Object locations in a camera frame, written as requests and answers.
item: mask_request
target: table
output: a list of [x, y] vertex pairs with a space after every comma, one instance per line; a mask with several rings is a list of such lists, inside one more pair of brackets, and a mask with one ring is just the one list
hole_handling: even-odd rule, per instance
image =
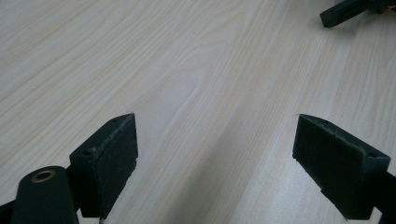
[[377, 223], [347, 222], [291, 156], [303, 113], [396, 157], [395, 14], [323, 28], [333, 5], [0, 2], [0, 204], [135, 112], [137, 168], [106, 223]]

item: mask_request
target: wooden table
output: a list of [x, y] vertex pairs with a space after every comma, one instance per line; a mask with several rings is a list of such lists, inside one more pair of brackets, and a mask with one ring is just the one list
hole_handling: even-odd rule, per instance
[[0, 2], [0, 203], [135, 112], [106, 223], [377, 223], [347, 222], [291, 156], [305, 113], [396, 158], [395, 14], [323, 28], [334, 4]]

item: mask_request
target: tabletop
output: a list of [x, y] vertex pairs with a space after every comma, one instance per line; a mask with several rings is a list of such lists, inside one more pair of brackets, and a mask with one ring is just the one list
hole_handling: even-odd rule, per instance
[[377, 223], [346, 220], [291, 156], [308, 114], [396, 157], [396, 14], [324, 28], [336, 3], [1, 1], [0, 204], [135, 113], [105, 223]]

